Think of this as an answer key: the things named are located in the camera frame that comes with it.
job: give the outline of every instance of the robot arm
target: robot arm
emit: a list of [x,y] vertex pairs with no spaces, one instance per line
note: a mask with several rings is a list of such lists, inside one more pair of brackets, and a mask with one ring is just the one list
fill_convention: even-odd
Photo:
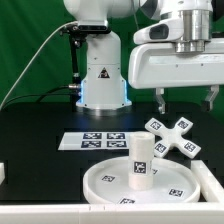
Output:
[[[134,0],[134,10],[139,0]],[[65,7],[80,30],[108,29],[107,18],[124,18],[133,14],[132,0],[64,0]]]
[[167,0],[141,0],[140,4],[146,16],[161,21],[135,33],[136,44],[176,42],[181,43],[179,51],[185,52],[186,46],[181,48],[186,42],[197,45],[199,40],[211,39],[211,0],[173,0],[172,4]]

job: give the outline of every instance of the black table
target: black table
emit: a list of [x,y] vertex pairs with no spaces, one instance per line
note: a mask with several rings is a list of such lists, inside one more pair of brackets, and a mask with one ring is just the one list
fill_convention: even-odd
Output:
[[[152,117],[168,128],[180,117],[194,123],[184,138],[202,147],[203,160],[224,185],[224,125],[193,103],[170,103],[160,115],[153,103],[137,103],[130,113],[95,117],[72,112],[68,103],[18,103],[0,113],[0,161],[6,179],[0,204],[86,203],[82,178],[88,168],[128,150],[58,151],[66,131],[144,131]],[[174,149],[166,158],[189,166],[190,159]]]

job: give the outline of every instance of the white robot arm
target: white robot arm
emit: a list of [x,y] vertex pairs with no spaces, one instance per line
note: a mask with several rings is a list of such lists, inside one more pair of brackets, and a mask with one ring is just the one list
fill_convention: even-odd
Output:
[[[154,10],[149,10],[154,2]],[[130,56],[129,83],[136,89],[211,86],[203,107],[209,111],[224,84],[224,39],[212,39],[211,0],[142,0],[144,13],[160,22],[134,35],[136,47]]]
[[64,0],[80,30],[108,28],[107,18],[125,18],[139,8],[139,0]]

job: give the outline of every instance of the warning label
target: warning label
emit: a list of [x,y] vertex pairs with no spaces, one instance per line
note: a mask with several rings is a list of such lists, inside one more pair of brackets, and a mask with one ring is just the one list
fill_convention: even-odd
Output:
[[110,76],[106,70],[106,68],[103,68],[102,72],[100,73],[99,77],[100,79],[109,79]]

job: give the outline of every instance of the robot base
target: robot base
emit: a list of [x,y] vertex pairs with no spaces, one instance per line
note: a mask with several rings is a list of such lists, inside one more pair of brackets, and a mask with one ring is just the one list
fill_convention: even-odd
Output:
[[121,108],[117,109],[91,109],[91,108],[86,108],[86,107],[80,107],[77,105],[76,111],[88,115],[93,115],[93,116],[116,116],[118,114],[123,114],[123,113],[129,113],[132,110],[132,105],[124,106]]

